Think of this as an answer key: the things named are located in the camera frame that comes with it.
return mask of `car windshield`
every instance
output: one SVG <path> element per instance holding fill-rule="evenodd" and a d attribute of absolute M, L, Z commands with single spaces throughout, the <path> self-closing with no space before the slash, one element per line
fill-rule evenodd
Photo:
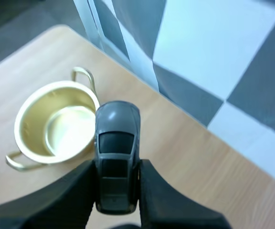
<path fill-rule="evenodd" d="M 107 132 L 99 135 L 100 153 L 130 154 L 134 135 L 125 132 Z"/>

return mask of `toy car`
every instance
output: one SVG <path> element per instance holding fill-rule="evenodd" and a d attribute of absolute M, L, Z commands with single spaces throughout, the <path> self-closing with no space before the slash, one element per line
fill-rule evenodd
<path fill-rule="evenodd" d="M 113 101 L 96 112 L 95 164 L 98 174 L 96 208 L 105 214 L 135 211 L 141 117 L 129 102 Z"/>

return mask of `checkered floor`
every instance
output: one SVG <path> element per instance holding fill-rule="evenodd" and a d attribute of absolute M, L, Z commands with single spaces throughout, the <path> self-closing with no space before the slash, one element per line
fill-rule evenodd
<path fill-rule="evenodd" d="M 275 178 L 275 0 L 89 2 L 137 76 Z"/>

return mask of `white floor tile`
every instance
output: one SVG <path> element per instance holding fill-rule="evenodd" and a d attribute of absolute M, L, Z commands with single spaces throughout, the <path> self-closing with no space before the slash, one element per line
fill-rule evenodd
<path fill-rule="evenodd" d="M 268 128 L 225 102 L 210 122 L 208 130 L 244 155 Z"/>
<path fill-rule="evenodd" d="M 158 91 L 158 82 L 152 60 L 143 52 L 131 34 L 119 23 L 127 47 L 133 72 L 153 89 Z"/>
<path fill-rule="evenodd" d="M 170 0 L 153 61 L 226 99 L 274 24 L 258 1 Z"/>
<path fill-rule="evenodd" d="M 275 131 L 268 130 L 246 151 L 245 156 L 275 178 Z"/>

